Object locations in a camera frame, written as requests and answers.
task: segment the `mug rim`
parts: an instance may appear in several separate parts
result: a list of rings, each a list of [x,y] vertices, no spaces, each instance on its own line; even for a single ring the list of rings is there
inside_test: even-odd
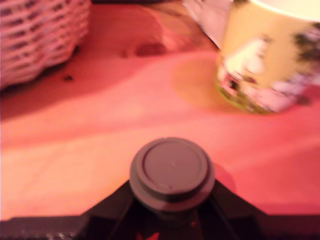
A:
[[[318,19],[315,19],[313,17],[304,17],[301,15],[291,13],[290,11],[282,10],[282,9],[277,8],[275,6],[272,6],[268,3],[262,2],[261,0],[249,0],[249,1],[252,2],[253,4],[258,5],[261,8],[267,9],[269,11],[272,11],[274,13],[277,13],[277,14],[280,14],[283,16],[292,17],[295,19],[300,19],[300,20],[308,21],[308,22],[316,22],[316,23],[320,22],[320,16],[318,17]]]

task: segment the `cartoon character print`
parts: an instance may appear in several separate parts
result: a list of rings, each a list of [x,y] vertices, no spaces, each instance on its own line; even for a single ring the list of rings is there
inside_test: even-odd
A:
[[[320,62],[316,63],[313,67],[312,84],[315,86],[320,86]]]
[[[246,86],[243,92],[250,102],[248,110],[257,105],[268,112],[280,112],[295,103],[311,81],[311,74],[297,72],[287,81],[274,82],[271,88]]]
[[[262,35],[257,37],[234,54],[222,59],[222,66],[218,71],[221,87],[230,95],[236,96],[241,89],[241,82],[256,83],[245,73],[262,74],[265,71],[264,57],[271,39]]]
[[[314,24],[314,27],[305,31],[303,35],[312,42],[318,42],[320,40],[320,23]]]

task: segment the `wooden table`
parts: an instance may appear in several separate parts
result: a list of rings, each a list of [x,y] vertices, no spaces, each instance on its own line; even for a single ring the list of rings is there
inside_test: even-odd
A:
[[[155,40],[170,52],[134,55]],[[2,93],[2,219],[83,213],[166,136],[202,146],[217,179],[266,213],[320,214],[320,90],[282,114],[242,113],[214,88],[217,53],[179,2],[94,5],[69,63]]]

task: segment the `ceramic mug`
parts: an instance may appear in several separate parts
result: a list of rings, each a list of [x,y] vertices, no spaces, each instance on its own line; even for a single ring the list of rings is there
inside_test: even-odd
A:
[[[253,113],[293,106],[319,79],[319,10],[319,0],[235,0],[217,61],[222,95]]]

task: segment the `moomin mug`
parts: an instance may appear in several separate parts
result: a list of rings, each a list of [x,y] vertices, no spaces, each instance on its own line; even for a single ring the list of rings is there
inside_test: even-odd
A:
[[[319,81],[320,1],[233,4],[218,59],[218,90],[253,113],[281,112]]]

